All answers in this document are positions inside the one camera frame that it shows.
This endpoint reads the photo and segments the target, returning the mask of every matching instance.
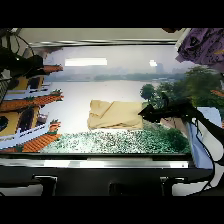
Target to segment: beige cloth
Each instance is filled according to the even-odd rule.
[[[141,102],[112,103],[92,100],[90,103],[88,128],[123,128],[143,129],[142,117],[138,113],[142,110]]]

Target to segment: landscape picture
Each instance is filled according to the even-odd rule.
[[[190,153],[181,119],[150,123],[138,115],[149,103],[162,107],[162,93],[191,97],[194,106],[215,107],[224,118],[221,75],[175,61],[173,45],[34,52],[50,72],[10,83],[0,107],[2,153]]]

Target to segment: tan folded cloth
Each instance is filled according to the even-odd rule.
[[[90,103],[88,128],[123,128],[143,129],[142,117],[138,113],[142,110],[141,102],[112,103],[92,100]]]

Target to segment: light blue cloth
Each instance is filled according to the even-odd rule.
[[[197,109],[201,111],[204,117],[211,121],[213,124],[222,127],[221,116],[218,109],[214,107],[198,107]],[[207,152],[196,138],[197,128],[193,124],[188,124],[188,130],[195,166],[197,168],[212,169],[212,162],[208,157]],[[198,134],[198,137],[200,140],[202,140],[202,136],[200,133]]]

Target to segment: purple cloth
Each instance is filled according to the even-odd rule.
[[[224,72],[224,28],[192,28],[178,53],[179,62],[191,61]]]

